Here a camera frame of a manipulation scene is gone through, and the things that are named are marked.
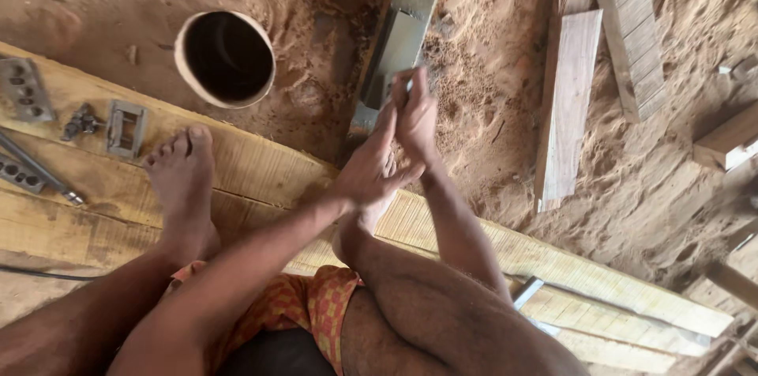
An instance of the foot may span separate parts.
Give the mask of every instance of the foot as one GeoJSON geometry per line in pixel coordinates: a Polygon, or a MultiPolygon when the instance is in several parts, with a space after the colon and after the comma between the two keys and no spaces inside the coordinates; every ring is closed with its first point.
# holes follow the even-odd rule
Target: foot
{"type": "MultiPolygon", "coordinates": [[[[396,171],[395,155],[390,154],[384,169],[384,177],[391,177],[396,171]]],[[[342,263],[350,266],[350,255],[353,254],[360,240],[374,236],[379,219],[390,208],[396,195],[397,190],[394,190],[381,200],[359,208],[340,220],[340,226],[332,238],[332,252],[342,263]]]]}
{"type": "Polygon", "coordinates": [[[194,125],[158,145],[143,161],[163,206],[159,246],[182,266],[210,258],[220,244],[211,222],[212,144],[208,127],[194,125]]]}

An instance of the metal rod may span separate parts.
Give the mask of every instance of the metal rod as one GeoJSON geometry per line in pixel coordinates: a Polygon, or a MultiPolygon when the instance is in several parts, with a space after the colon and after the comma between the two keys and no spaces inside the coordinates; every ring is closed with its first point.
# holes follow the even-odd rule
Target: metal rod
{"type": "Polygon", "coordinates": [[[20,146],[16,144],[11,138],[8,138],[5,133],[0,132],[0,145],[8,152],[18,158],[25,166],[32,170],[38,177],[45,180],[56,191],[60,192],[62,196],[66,197],[74,205],[84,204],[84,199],[77,194],[73,189],[69,188],[66,184],[62,183],[54,174],[50,173],[42,164],[37,163],[30,155],[24,151],[20,146]]]}

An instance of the leg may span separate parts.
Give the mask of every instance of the leg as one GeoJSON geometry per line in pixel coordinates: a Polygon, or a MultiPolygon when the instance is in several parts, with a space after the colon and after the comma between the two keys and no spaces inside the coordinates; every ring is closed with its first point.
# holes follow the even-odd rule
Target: leg
{"type": "Polygon", "coordinates": [[[498,294],[447,265],[373,238],[375,220],[364,213],[344,221],[334,244],[366,284],[343,323],[347,376],[586,374],[498,294]]]}
{"type": "Polygon", "coordinates": [[[102,374],[161,298],[171,274],[218,247],[210,219],[213,156],[204,126],[146,158],[164,232],[145,255],[0,330],[0,374],[102,374]]]}

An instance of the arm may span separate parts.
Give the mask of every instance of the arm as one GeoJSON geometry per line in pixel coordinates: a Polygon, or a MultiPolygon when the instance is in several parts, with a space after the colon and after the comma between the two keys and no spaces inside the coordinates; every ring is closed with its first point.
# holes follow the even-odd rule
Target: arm
{"type": "Polygon", "coordinates": [[[437,232],[440,258],[512,304],[490,240],[447,176],[434,144],[437,100],[429,93],[426,69],[399,73],[393,79],[392,98],[399,108],[397,139],[411,160],[421,161],[426,167],[422,186],[437,232]],[[411,79],[413,86],[409,93],[407,84],[411,79]]]}
{"type": "Polygon", "coordinates": [[[380,115],[324,197],[259,229],[166,297],[129,335],[109,374],[202,374],[203,352],[255,300],[274,275],[348,211],[378,201],[421,176],[422,167],[385,178],[396,111],[380,115]]]}

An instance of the sawdust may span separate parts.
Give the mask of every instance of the sawdust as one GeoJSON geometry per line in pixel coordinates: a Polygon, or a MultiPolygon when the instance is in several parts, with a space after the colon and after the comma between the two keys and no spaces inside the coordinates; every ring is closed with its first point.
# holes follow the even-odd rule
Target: sawdust
{"type": "MultiPolygon", "coordinates": [[[[758,0],[653,0],[669,99],[645,123],[621,116],[598,53],[576,194],[531,213],[552,0],[441,0],[424,45],[440,98],[437,143],[479,216],[678,289],[725,255],[755,215],[751,161],[728,175],[692,143],[758,98],[719,75],[756,52],[758,0]]],[[[334,161],[383,0],[0,0],[0,40],[334,161]],[[254,107],[210,107],[179,78],[170,44],[193,13],[231,9],[266,28],[274,90],[254,107]],[[139,64],[125,52],[138,46],[139,64]]]]}

